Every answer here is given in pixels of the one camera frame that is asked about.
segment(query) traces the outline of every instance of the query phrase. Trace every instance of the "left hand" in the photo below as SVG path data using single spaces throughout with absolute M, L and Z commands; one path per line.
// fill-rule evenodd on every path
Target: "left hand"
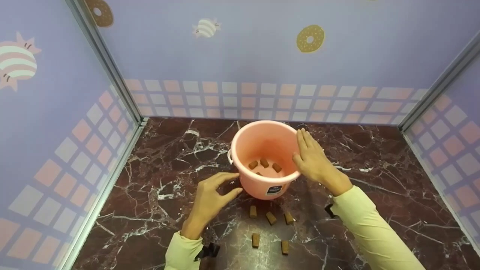
M 180 235 L 192 240 L 200 238 L 205 226 L 227 203 L 243 191 L 242 188 L 234 188 L 223 196 L 216 191 L 223 182 L 235 179 L 238 175 L 238 173 L 219 172 L 198 183 L 192 211 L 183 224 Z

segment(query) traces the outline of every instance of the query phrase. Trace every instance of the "pink bucket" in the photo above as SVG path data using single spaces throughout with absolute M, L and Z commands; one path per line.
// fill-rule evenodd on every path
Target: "pink bucket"
M 238 168 L 241 185 L 248 194 L 262 200 L 278 198 L 300 176 L 292 161 L 293 152 L 299 152 L 296 133 L 284 123 L 265 120 L 245 125 L 235 134 L 228 160 Z M 261 158 L 267 159 L 269 166 L 264 168 L 259 163 L 250 170 L 248 164 Z M 282 170 L 276 172 L 273 163 Z

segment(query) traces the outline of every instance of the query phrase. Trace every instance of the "brown block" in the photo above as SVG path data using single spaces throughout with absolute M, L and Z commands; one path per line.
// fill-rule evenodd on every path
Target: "brown block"
M 250 218 L 254 219 L 257 217 L 257 207 L 255 205 L 250 206 Z
M 260 235 L 258 233 L 252 233 L 252 247 L 258 248 L 260 246 Z
M 290 212 L 286 212 L 285 213 L 285 223 L 287 223 L 287 225 L 291 225 L 291 224 L 293 224 L 293 222 L 294 222 L 294 220 L 293 220 L 293 217 L 290 214 Z
M 267 219 L 268 219 L 268 222 L 270 223 L 270 225 L 273 225 L 273 224 L 276 223 L 276 218 L 271 212 L 268 212 L 266 214 L 266 216 L 267 216 Z
M 278 164 L 276 164 L 276 163 L 273 163 L 272 168 L 273 168 L 276 172 L 280 172 L 280 171 L 282 170 L 282 167 L 280 167 L 280 165 L 278 165 Z
M 248 164 L 248 167 L 250 168 L 250 170 L 253 170 L 255 169 L 256 167 L 258 166 L 258 161 L 252 161 L 250 162 L 250 164 Z
M 288 255 L 288 241 L 282 240 L 281 245 L 282 245 L 282 254 Z
M 260 164 L 261 164 L 264 168 L 267 168 L 268 166 L 270 166 L 270 164 L 268 164 L 268 161 L 267 161 L 265 158 L 261 158 L 261 159 L 260 159 Z

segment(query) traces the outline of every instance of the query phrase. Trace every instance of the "wrist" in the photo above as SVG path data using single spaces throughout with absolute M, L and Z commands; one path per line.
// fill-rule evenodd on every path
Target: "wrist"
M 337 170 L 337 174 L 325 181 L 325 187 L 330 190 L 333 196 L 337 197 L 353 188 L 348 176 Z
M 191 240 L 198 240 L 208 222 L 194 215 L 190 215 L 182 225 L 180 235 Z

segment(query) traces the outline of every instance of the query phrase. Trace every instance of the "light yellow shirt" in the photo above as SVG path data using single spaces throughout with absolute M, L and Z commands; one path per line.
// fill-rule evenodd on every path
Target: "light yellow shirt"
M 360 188 L 334 197 L 331 210 L 353 233 L 372 270 L 425 270 Z M 198 270 L 200 261 L 194 259 L 202 247 L 202 238 L 190 240 L 175 233 L 165 254 L 165 270 Z

